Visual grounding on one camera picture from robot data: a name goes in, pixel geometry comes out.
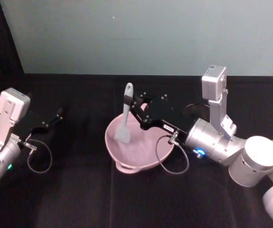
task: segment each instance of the wall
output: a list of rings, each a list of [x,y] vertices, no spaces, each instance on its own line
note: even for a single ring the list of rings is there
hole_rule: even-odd
[[[270,0],[0,0],[26,73],[273,76]]]

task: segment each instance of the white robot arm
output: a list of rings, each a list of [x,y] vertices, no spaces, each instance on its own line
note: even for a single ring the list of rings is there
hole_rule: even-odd
[[[0,178],[20,154],[19,137],[13,127],[25,116],[30,98],[9,88],[0,94]]]
[[[234,136],[236,125],[226,115],[226,67],[210,66],[202,77],[202,91],[203,98],[209,100],[210,123],[198,119],[185,145],[228,166],[231,178],[239,185],[255,186],[264,176],[273,181],[273,140]],[[273,219],[273,187],[265,193],[263,202]]]

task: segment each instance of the pink bowl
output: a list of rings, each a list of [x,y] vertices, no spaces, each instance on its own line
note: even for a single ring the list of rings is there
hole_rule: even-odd
[[[126,174],[137,173],[141,170],[153,168],[159,164],[155,146],[159,137],[167,133],[160,128],[152,127],[147,131],[140,128],[140,123],[129,112],[127,128],[130,131],[130,143],[125,144],[114,139],[115,131],[122,122],[123,114],[116,117],[106,129],[105,143],[116,167]],[[168,144],[168,137],[160,140],[157,151],[161,161],[164,161],[174,148]]]

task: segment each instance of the metal bracket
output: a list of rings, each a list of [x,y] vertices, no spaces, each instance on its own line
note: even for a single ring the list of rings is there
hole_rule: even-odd
[[[226,67],[211,65],[202,76],[202,97],[208,100],[210,106],[211,125],[230,140],[237,126],[226,114],[227,95]]]

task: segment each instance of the blue led light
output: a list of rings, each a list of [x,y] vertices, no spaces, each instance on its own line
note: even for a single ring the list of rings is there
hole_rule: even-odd
[[[200,154],[200,155],[205,155],[204,151],[201,150],[201,149],[197,149],[197,153]]]

